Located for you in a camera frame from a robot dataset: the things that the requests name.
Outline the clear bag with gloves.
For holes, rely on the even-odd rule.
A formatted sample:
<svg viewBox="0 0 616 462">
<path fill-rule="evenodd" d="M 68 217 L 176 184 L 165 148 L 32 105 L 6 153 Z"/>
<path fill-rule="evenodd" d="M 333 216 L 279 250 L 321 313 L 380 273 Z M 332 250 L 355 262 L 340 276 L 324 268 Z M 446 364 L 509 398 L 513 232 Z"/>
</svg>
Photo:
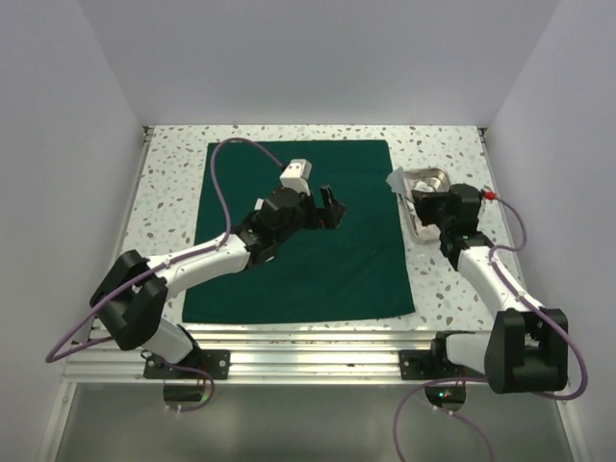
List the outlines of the clear bag with gloves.
<svg viewBox="0 0 616 462">
<path fill-rule="evenodd" d="M 405 171 L 402 167 L 398 167 L 390 172 L 386 177 L 386 183 L 391 188 L 394 194 L 400 196 L 407 195 L 407 189 L 405 184 Z"/>
</svg>

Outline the white gauze pad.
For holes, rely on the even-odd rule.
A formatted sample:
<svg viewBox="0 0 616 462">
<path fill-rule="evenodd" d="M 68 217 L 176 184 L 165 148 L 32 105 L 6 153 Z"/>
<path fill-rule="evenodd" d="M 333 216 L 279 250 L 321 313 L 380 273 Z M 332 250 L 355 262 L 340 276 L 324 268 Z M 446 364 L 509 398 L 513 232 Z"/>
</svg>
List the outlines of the white gauze pad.
<svg viewBox="0 0 616 462">
<path fill-rule="evenodd" d="M 439 191 L 439 188 L 431 182 L 419 180 L 415 183 L 414 190 L 422 193 L 436 193 Z"/>
</svg>

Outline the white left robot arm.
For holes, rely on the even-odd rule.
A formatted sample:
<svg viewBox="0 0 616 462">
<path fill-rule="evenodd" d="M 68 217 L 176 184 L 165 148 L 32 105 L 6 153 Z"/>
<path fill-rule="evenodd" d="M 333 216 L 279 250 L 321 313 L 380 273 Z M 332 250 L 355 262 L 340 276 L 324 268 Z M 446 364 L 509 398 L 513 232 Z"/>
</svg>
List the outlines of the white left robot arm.
<svg viewBox="0 0 616 462">
<path fill-rule="evenodd" d="M 122 350 L 142 348 L 166 362 L 178 377 L 199 369 L 199 347 L 182 326 L 165 320 L 166 303 L 186 290 L 275 258 L 278 247 L 300 230 L 336 229 L 347 208 L 330 187 L 310 193 L 279 187 L 237 225 L 185 251 L 143 257 L 122 253 L 90 299 L 90 308 Z"/>
</svg>

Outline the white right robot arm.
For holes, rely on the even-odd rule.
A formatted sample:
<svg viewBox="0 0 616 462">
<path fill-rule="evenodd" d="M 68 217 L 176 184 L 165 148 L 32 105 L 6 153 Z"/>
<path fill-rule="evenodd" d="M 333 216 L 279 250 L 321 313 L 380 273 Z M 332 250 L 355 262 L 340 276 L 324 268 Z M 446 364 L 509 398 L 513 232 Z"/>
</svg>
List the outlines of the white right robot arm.
<svg viewBox="0 0 616 462">
<path fill-rule="evenodd" d="M 495 197 L 467 184 L 412 192 L 416 216 L 438 228 L 441 253 L 493 317 L 489 333 L 437 333 L 421 365 L 443 378 L 463 368 L 477 372 L 497 394 L 559 392 L 568 381 L 568 320 L 525 293 L 501 266 L 498 246 L 479 230 L 483 202 Z"/>
</svg>

